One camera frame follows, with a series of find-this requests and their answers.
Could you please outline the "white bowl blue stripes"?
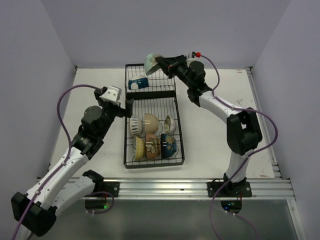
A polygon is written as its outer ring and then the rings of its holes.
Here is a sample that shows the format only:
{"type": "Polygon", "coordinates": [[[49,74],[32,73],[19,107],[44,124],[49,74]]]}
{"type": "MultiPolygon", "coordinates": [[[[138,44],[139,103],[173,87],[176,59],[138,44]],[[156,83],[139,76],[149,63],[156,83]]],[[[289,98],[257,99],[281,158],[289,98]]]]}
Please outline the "white bowl blue stripes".
{"type": "Polygon", "coordinates": [[[139,136],[143,132],[143,122],[140,117],[133,115],[129,119],[129,129],[133,137],[139,136]]]}

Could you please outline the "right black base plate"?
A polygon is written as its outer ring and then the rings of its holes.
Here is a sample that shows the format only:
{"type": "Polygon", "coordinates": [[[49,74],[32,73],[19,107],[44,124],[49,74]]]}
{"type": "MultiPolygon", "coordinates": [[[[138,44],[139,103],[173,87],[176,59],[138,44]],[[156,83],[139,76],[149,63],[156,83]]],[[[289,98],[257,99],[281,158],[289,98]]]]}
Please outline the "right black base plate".
{"type": "MultiPolygon", "coordinates": [[[[214,179],[206,183],[207,193],[209,198],[213,198],[218,189],[224,184],[224,181],[214,179]]],[[[216,198],[251,198],[253,196],[251,185],[247,180],[241,182],[229,182],[224,188],[222,188],[216,195],[216,198]]]]}

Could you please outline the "white scalloped patterned bowl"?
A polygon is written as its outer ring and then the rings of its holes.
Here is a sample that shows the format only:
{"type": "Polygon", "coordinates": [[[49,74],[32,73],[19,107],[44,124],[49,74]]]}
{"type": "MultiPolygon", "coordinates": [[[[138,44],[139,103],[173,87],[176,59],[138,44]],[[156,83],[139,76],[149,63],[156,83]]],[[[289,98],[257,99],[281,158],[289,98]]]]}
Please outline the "white scalloped patterned bowl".
{"type": "Polygon", "coordinates": [[[163,126],[165,133],[168,135],[173,134],[177,128],[175,120],[169,115],[166,116],[163,126]]]}

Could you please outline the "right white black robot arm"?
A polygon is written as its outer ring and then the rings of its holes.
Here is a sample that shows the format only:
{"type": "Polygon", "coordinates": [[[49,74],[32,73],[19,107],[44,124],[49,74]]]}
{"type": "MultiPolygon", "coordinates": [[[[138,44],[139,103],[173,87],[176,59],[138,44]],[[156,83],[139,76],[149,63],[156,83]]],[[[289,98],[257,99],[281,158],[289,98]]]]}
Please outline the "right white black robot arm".
{"type": "Polygon", "coordinates": [[[235,196],[246,183],[250,155],[263,139],[256,113],[252,108],[241,109],[216,96],[206,84],[202,62],[187,59],[184,55],[158,55],[154,60],[169,78],[177,77],[187,86],[187,95],[192,103],[213,113],[226,124],[226,140],[231,157],[221,189],[227,196],[235,196]]]}

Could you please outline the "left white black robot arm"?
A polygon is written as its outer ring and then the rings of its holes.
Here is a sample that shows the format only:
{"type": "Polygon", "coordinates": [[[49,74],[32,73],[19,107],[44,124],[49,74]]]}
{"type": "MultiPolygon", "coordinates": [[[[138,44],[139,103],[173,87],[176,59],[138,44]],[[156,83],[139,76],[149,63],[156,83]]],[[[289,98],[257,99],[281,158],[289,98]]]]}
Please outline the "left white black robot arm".
{"type": "Polygon", "coordinates": [[[119,103],[100,101],[84,111],[78,133],[69,142],[66,154],[27,193],[17,192],[11,198],[13,216],[38,237],[46,234],[57,217],[52,205],[55,197],[67,181],[84,166],[101,148],[103,139],[114,119],[130,118],[134,100],[126,100],[125,108],[119,103]]]}

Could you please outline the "dark blue floral bowl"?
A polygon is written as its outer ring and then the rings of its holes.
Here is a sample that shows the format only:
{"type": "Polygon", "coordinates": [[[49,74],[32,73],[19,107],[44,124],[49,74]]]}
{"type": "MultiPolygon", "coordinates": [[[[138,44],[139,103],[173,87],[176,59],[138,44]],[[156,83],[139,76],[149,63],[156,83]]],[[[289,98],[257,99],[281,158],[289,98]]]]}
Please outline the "dark blue floral bowl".
{"type": "Polygon", "coordinates": [[[160,147],[162,159],[169,159],[177,152],[177,141],[171,135],[162,133],[160,147]]]}

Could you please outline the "teal white dotted bowl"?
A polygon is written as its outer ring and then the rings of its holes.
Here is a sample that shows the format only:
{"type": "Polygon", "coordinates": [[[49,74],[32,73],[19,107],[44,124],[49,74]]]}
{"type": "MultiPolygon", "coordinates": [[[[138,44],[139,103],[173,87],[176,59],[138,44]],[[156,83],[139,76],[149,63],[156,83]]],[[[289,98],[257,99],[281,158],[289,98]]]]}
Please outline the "teal white dotted bowl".
{"type": "Polygon", "coordinates": [[[149,80],[145,75],[135,75],[128,80],[129,90],[139,90],[149,87],[149,80]]]}

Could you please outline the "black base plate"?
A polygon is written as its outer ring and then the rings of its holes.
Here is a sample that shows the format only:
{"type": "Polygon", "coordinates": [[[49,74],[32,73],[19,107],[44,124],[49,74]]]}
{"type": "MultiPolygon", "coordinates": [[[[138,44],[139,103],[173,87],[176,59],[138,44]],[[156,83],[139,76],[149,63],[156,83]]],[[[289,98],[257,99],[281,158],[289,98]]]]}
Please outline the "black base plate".
{"type": "Polygon", "coordinates": [[[119,196],[120,183],[118,181],[103,181],[100,185],[100,190],[108,192],[113,195],[114,198],[119,196]]]}
{"type": "MultiPolygon", "coordinates": [[[[218,189],[224,184],[224,181],[214,179],[206,183],[207,193],[209,198],[213,198],[218,189]]],[[[253,196],[251,185],[247,180],[241,182],[229,182],[224,188],[222,188],[216,195],[216,198],[251,198],[253,196]]]]}

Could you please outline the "aluminium mounting rail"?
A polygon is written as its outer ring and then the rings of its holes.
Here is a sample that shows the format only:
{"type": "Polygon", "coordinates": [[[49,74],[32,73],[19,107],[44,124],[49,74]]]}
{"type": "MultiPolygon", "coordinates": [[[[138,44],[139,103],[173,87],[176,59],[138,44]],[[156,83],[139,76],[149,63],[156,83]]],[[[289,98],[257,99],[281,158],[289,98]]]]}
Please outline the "aluminium mounting rail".
{"type": "MultiPolygon", "coordinates": [[[[208,200],[216,187],[206,178],[105,178],[107,185],[119,200],[208,200]]],[[[294,200],[295,193],[290,180],[248,179],[231,195],[222,191],[224,200],[294,200]]]]}

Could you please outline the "mint green floral bowl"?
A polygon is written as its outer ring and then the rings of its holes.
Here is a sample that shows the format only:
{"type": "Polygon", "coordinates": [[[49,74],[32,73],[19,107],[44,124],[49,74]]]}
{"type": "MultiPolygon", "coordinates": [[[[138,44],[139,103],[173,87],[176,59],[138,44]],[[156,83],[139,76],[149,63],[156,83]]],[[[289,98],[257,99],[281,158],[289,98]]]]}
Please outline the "mint green floral bowl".
{"type": "Polygon", "coordinates": [[[146,56],[144,60],[144,71],[146,76],[152,75],[160,69],[158,61],[156,60],[158,57],[162,58],[163,56],[155,53],[150,53],[146,56]]]}

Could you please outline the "yellow green patterned bowl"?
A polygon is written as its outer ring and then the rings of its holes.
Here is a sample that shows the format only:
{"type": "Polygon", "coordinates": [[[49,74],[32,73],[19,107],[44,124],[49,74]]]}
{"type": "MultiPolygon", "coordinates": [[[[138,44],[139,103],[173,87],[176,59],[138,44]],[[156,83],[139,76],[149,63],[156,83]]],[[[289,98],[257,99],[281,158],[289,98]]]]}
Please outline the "yellow green patterned bowl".
{"type": "Polygon", "coordinates": [[[142,138],[135,136],[133,140],[134,160],[140,161],[145,156],[145,142],[142,138]]]}

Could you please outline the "beige plain bowl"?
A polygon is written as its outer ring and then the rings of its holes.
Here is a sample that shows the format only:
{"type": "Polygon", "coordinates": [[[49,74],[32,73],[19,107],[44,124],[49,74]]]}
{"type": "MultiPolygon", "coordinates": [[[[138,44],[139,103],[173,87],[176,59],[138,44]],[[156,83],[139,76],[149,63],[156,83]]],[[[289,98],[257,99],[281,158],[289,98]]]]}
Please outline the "beige plain bowl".
{"type": "Polygon", "coordinates": [[[145,113],[143,123],[146,134],[154,134],[159,129],[159,120],[154,114],[145,113]]]}

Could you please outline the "pink floral bowl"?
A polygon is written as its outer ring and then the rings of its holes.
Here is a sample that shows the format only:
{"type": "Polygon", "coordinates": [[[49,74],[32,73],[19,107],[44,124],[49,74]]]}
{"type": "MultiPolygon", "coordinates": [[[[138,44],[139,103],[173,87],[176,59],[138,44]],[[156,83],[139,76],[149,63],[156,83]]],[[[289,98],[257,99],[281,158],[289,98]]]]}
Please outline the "pink floral bowl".
{"type": "Polygon", "coordinates": [[[146,160],[154,160],[161,153],[161,141],[153,133],[147,133],[145,136],[146,160]]]}

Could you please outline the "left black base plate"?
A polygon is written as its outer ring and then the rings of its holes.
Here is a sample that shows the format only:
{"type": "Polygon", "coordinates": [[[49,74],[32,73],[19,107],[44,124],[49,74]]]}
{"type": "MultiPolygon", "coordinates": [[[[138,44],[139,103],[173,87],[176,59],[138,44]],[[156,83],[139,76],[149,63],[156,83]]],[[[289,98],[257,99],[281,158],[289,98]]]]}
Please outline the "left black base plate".
{"type": "Polygon", "coordinates": [[[100,190],[108,192],[113,195],[114,198],[119,196],[120,183],[118,181],[103,181],[100,185],[100,190]]]}

